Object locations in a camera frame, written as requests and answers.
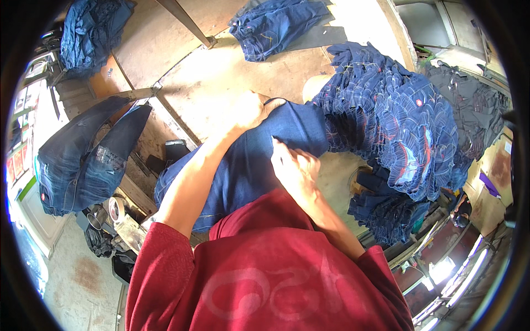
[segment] floor stain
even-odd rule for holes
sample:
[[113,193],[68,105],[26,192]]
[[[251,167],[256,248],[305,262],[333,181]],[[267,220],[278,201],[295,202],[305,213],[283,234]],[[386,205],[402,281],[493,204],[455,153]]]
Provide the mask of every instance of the floor stain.
[[90,258],[81,257],[75,261],[73,281],[95,296],[101,295],[100,277],[101,269]]
[[495,179],[496,184],[500,187],[510,185],[510,155],[505,153],[497,153],[490,172],[492,178]]

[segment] metal frame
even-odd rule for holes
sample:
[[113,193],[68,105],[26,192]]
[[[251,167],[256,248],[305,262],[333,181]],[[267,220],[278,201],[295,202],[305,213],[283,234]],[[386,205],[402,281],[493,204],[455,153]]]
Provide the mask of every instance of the metal frame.
[[208,49],[217,44],[217,39],[214,37],[206,37],[200,28],[191,19],[190,15],[186,13],[184,8],[176,0],[156,0],[162,7],[166,8],[171,15],[175,16],[184,26],[190,30],[195,37],[197,37]]

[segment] fluorescent light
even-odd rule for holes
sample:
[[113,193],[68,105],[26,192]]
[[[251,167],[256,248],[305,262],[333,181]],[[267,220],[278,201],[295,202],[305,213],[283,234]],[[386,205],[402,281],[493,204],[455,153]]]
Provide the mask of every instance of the fluorescent light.
[[452,306],[455,304],[455,302],[460,298],[460,296],[464,293],[464,291],[467,289],[467,287],[469,286],[469,284],[471,283],[471,281],[473,280],[473,277],[475,277],[477,271],[479,270],[480,268],[480,265],[482,264],[482,262],[484,262],[484,259],[486,258],[486,254],[488,253],[488,250],[487,249],[484,249],[481,253],[480,253],[480,256],[479,256],[479,259],[476,261],[475,265],[473,266],[473,268],[471,269],[471,272],[469,273],[469,275],[467,275],[466,279],[464,280],[464,282],[462,282],[462,285],[460,285],[460,287],[458,288],[458,290],[456,291],[456,293],[453,295],[453,297],[451,298],[451,300],[447,303],[446,307],[449,307],[449,306]]
[[449,277],[451,271],[456,267],[456,264],[453,260],[446,256],[445,259],[438,262],[436,265],[429,263],[429,275],[431,276],[434,284],[438,285],[443,282],[444,279]]
[[441,301],[439,301],[440,297],[436,297],[428,306],[425,307],[424,310],[422,310],[419,314],[414,316],[412,319],[412,323],[414,325],[420,323],[422,320],[427,318],[436,308],[440,307]]
[[427,277],[424,277],[421,282],[423,283],[423,285],[425,285],[425,287],[427,288],[427,291],[432,291],[434,289],[434,285],[432,284],[430,279],[428,279]]
[[476,249],[479,248],[480,242],[482,241],[482,235],[479,235],[477,240],[475,241],[475,244],[473,245],[473,248],[471,248],[471,251],[467,255],[467,257],[471,257],[473,254],[475,254]]
[[423,328],[421,328],[420,331],[429,331],[431,330],[432,328],[434,328],[434,326],[438,324],[438,317],[435,317],[433,318],[432,320],[429,321],[429,323],[427,323],[426,326],[424,326]]

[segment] paper label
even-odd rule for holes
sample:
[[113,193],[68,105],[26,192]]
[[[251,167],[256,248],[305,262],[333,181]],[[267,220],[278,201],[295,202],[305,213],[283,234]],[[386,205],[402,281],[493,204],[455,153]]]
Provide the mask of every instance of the paper label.
[[508,152],[508,154],[511,155],[511,144],[506,141],[506,144],[504,145],[504,150]]

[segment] jeans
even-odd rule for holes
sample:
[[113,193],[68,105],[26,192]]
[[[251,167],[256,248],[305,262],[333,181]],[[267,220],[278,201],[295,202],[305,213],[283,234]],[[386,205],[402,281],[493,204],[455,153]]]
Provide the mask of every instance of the jeans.
[[386,182],[390,172],[372,159],[368,164],[372,173],[359,172],[357,183],[369,189],[355,194],[350,200],[348,214],[359,225],[365,225],[375,240],[389,246],[401,241],[406,243],[413,225],[429,210],[430,202],[423,199],[414,202],[405,193],[391,189]]
[[265,61],[283,51],[329,14],[322,2],[269,0],[239,17],[230,28],[250,62]]
[[435,201],[452,178],[458,134],[451,105],[424,76],[370,43],[328,48],[335,75],[313,98],[324,109],[330,151],[350,150],[390,170],[388,186]]
[[121,42],[134,3],[127,0],[76,0],[65,17],[60,59],[68,77],[88,78],[107,63]]
[[[292,102],[276,108],[258,127],[242,134],[230,146],[217,168],[208,199],[193,231],[207,231],[236,209],[281,187],[270,162],[271,136],[289,148],[300,148],[317,157],[328,149],[322,109],[312,104]],[[199,148],[160,174],[155,187],[157,207],[175,177]]]
[[114,194],[152,108],[142,105],[130,109],[96,146],[92,145],[103,124],[129,102],[112,96],[98,103],[39,149],[36,171],[46,213],[62,216],[79,212]]

